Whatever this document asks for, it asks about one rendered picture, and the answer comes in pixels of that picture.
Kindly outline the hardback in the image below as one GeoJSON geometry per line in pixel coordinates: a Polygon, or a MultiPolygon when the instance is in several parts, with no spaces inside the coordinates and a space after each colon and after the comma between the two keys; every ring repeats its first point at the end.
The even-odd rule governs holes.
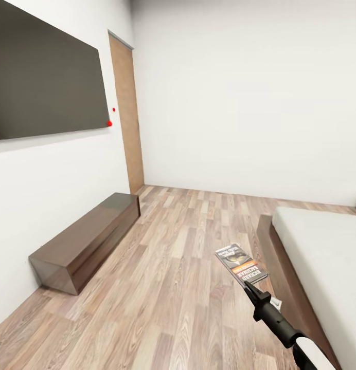
{"type": "Polygon", "coordinates": [[[248,281],[250,284],[256,284],[269,276],[268,272],[236,243],[217,250],[215,255],[240,283],[243,289],[247,288],[244,281],[248,281]]]}

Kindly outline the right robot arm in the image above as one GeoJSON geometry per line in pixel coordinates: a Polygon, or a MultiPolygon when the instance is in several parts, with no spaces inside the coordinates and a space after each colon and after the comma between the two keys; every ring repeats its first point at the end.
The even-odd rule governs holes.
{"type": "Polygon", "coordinates": [[[282,316],[279,312],[282,301],[272,297],[268,291],[262,292],[248,281],[244,283],[247,285],[245,292],[255,306],[253,318],[256,322],[263,320],[285,348],[292,348],[299,370],[338,370],[314,341],[282,316]]]}

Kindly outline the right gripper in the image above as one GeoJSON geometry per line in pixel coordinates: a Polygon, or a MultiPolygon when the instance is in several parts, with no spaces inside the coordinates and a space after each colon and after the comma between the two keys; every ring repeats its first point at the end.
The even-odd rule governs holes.
{"type": "Polygon", "coordinates": [[[286,318],[270,303],[272,297],[270,292],[262,292],[248,281],[244,283],[247,285],[245,292],[255,306],[253,318],[256,322],[263,320],[274,333],[276,327],[286,318]]]}

